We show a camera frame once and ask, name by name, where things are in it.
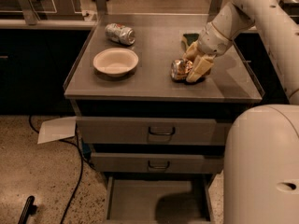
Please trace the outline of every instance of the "table top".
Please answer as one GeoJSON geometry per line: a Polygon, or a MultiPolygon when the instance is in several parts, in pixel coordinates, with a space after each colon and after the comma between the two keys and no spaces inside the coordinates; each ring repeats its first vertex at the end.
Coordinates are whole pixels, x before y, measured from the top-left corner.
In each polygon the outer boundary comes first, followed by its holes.
{"type": "Polygon", "coordinates": [[[183,34],[199,33],[207,15],[122,14],[99,21],[78,66],[65,89],[68,99],[258,103],[262,100],[235,47],[215,59],[211,74],[195,84],[174,82],[171,63],[182,57],[183,34]],[[105,27],[121,23],[135,30],[130,47],[108,40],[105,27]],[[108,77],[93,67],[94,56],[110,48],[134,51],[139,62],[133,73],[108,77]]]}

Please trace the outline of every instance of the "silver can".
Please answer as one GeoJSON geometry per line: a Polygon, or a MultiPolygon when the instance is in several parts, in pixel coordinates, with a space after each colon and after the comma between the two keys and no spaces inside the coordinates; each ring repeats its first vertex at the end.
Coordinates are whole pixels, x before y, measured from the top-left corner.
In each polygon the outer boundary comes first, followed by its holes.
{"type": "Polygon", "coordinates": [[[135,42],[135,31],[131,27],[121,24],[111,23],[107,25],[105,34],[110,40],[124,45],[132,45],[135,42]]]}
{"type": "Polygon", "coordinates": [[[174,60],[171,64],[170,76],[173,80],[185,80],[192,69],[193,63],[186,59],[174,60]]]}

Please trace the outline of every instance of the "bowl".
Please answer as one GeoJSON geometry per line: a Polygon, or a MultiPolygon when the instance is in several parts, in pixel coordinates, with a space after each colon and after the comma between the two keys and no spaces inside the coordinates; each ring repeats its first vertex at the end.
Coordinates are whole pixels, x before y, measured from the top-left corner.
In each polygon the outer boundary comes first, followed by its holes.
{"type": "Polygon", "coordinates": [[[138,56],[130,49],[106,49],[93,59],[93,66],[110,77],[122,77],[138,64],[138,56]]]}

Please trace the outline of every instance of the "desk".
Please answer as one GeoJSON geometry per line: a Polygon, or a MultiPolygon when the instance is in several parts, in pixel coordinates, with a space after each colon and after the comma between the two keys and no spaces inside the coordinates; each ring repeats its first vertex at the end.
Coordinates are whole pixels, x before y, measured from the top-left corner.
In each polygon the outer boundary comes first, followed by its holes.
{"type": "Polygon", "coordinates": [[[184,52],[181,36],[198,33],[206,20],[204,15],[106,15],[73,67],[64,95],[77,111],[84,142],[93,148],[95,168],[109,180],[107,223],[213,221],[207,188],[222,170],[227,133],[236,113],[262,97],[234,47],[216,59],[202,82],[171,80],[171,62],[184,52]],[[105,38],[112,22],[136,33],[127,48],[139,63],[120,78],[93,68],[98,52],[122,47],[105,38]]]}

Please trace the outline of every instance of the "white robot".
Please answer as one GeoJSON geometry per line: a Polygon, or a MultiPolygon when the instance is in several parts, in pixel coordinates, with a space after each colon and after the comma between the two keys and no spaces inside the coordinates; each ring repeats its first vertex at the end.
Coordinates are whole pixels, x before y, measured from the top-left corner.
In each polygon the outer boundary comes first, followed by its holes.
{"type": "Polygon", "coordinates": [[[224,158],[225,224],[299,223],[299,27],[278,2],[233,0],[184,55],[194,82],[255,25],[290,101],[254,107],[234,122],[224,158]]]}

